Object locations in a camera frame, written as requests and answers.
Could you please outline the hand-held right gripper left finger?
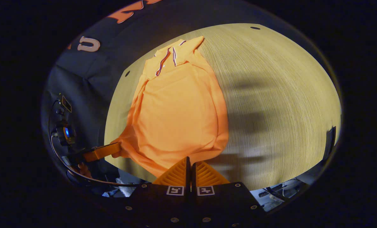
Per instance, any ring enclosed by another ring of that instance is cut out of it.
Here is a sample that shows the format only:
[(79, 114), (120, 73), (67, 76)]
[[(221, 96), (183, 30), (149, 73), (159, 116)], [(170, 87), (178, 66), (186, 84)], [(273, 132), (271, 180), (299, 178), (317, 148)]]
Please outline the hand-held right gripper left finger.
[(131, 196), (116, 198), (119, 218), (132, 227), (183, 227), (189, 169), (190, 159), (185, 157), (154, 182), (138, 185)]

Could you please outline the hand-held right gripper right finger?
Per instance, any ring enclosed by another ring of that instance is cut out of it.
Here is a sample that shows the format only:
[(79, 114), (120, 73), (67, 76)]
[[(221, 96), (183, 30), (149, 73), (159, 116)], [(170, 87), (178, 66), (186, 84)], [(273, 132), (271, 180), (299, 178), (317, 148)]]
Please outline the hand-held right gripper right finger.
[(265, 216), (244, 183), (228, 181), (204, 161), (193, 164), (193, 227), (256, 227)]

